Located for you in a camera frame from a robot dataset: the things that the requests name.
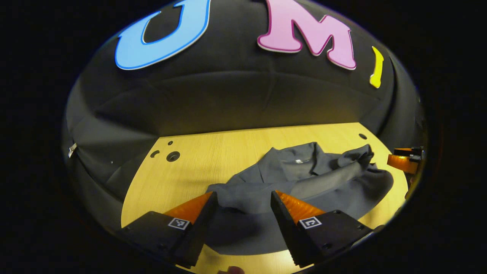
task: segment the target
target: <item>small label tag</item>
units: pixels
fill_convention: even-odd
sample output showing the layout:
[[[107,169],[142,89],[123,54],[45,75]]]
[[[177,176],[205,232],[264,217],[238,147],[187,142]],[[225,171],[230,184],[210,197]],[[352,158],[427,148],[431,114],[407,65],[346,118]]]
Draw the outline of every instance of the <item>small label tag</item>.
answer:
[[[300,220],[300,223],[301,223],[301,225],[303,225],[303,227],[305,229],[309,229],[309,228],[321,225],[321,222],[318,219],[316,219],[316,217],[311,217],[311,218]]]
[[[185,230],[188,224],[189,224],[188,220],[174,218],[174,219],[172,219],[172,221],[169,223],[168,226],[173,227],[173,228],[177,228],[177,229],[181,229],[181,230]]]

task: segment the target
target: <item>wooden table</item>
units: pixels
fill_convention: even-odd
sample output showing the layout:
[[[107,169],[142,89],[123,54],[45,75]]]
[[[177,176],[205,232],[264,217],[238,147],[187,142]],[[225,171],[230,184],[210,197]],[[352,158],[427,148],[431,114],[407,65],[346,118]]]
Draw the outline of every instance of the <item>wooden table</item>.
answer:
[[[272,147],[283,149],[316,141],[325,153],[343,153],[370,144],[372,162],[388,170],[394,184],[384,199],[359,221],[375,228],[388,222],[404,202],[408,190],[404,173],[387,165],[391,152],[360,123],[307,125],[238,130],[161,137],[139,167],[125,197],[121,227],[148,211],[164,213],[205,193],[208,185],[226,183],[234,174],[255,164]],[[154,157],[150,155],[158,150]],[[181,156],[168,162],[169,153]],[[239,266],[245,274],[288,274],[300,269],[288,250],[261,255],[221,255],[203,246],[191,272],[216,274],[228,266]]]

